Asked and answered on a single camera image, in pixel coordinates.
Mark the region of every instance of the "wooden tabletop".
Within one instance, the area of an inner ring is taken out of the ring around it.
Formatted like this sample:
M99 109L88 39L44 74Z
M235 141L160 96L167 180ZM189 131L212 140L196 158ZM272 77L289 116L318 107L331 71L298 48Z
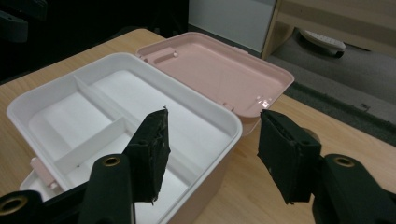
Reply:
M140 47L161 40L150 31L135 30L0 86L0 196L19 189L32 171L29 162L35 156L6 114L16 97L110 53L135 53ZM322 155L339 153L352 157L369 170L382 188L396 192L395 147L285 95L271 109L315 132L323 145ZM259 134L260 126L235 146L218 194L195 223L314 223L311 203L285 205L256 156Z

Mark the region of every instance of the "wooden table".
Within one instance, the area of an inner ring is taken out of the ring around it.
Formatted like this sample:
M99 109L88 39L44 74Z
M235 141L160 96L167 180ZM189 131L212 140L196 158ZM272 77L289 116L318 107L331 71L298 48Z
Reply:
M277 0L262 58L287 40L294 27L396 57L394 0Z
M35 153L6 115L22 93L74 71L107 54L131 52L163 40L147 30L135 30L0 86L0 195L19 189L31 172ZM396 148L282 95L271 107L314 131L322 155L340 153L363 163L382 188L396 192ZM285 205L271 176L256 156L260 127L240 140L232 154L218 194L195 223L314 223L311 203Z

